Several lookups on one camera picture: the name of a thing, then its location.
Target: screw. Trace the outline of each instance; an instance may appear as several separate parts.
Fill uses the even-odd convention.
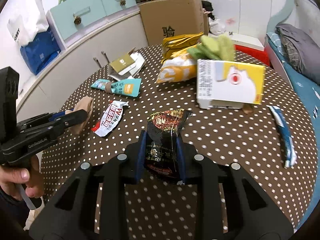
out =
[[[118,158],[118,160],[120,160],[120,161],[124,161],[124,160],[127,158],[127,155],[121,153],[121,154],[119,154],[119,155],[117,156],[117,158]]]
[[[201,154],[196,154],[194,158],[196,161],[202,161],[204,159],[203,155]]]
[[[241,168],[241,166],[239,163],[232,163],[231,168],[233,168],[234,170],[239,170]]]
[[[90,163],[82,163],[80,167],[81,169],[86,170],[87,168],[90,167]]]

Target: pink butterfly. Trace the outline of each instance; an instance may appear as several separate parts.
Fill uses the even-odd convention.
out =
[[[233,18],[230,18],[230,19],[228,19],[228,20],[226,20],[226,24],[228,24],[228,25],[232,25],[232,24],[234,24],[236,21],[233,19]]]

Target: bed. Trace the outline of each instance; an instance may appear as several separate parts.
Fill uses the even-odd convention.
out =
[[[318,118],[318,109],[320,109],[320,87],[303,76],[302,74],[296,72],[291,65],[288,63],[287,59],[281,54],[281,49],[279,49],[279,44],[277,44],[276,37],[272,37],[275,32],[276,25],[283,22],[291,14],[294,7],[294,0],[287,0],[284,8],[269,21],[266,36],[265,49],[270,58],[270,62],[274,70],[276,70],[280,76],[291,85],[292,89],[299,95],[302,103],[306,107],[314,128],[317,150],[319,153],[320,147],[320,117]],[[306,222],[307,218],[313,212],[320,200],[320,178],[316,179],[315,188],[313,189],[313,196],[304,216],[301,218],[297,228],[299,229],[303,223]]]

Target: blue bedsheet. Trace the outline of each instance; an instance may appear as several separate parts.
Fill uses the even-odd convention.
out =
[[[315,130],[316,135],[316,141],[317,143],[317,149],[319,153],[320,148],[320,117],[317,117],[317,114],[314,113],[314,109],[318,111],[320,109],[320,87],[314,83],[313,81],[309,80],[305,76],[299,74],[296,72],[285,60],[284,56],[282,56],[279,51],[277,50],[276,46],[268,40],[268,43],[270,44],[273,51],[276,53],[280,61],[282,62],[284,69],[291,81],[292,87],[294,91],[298,94],[300,97],[301,102],[304,104],[305,108],[307,109],[313,128]],[[309,207],[302,217],[300,219],[299,224],[297,225],[296,229],[299,229],[299,227],[307,220],[309,215],[312,213],[314,208],[316,207],[318,201],[320,200],[320,178],[319,178],[319,168],[320,163],[318,162],[318,172],[317,172],[317,178],[316,178],[316,184],[313,189],[313,196],[311,198],[311,202],[309,204]]]

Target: red and white wrapper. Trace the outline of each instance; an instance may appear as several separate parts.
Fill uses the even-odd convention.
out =
[[[100,137],[106,136],[118,125],[122,116],[123,106],[129,106],[128,102],[111,101],[101,120],[91,130]]]

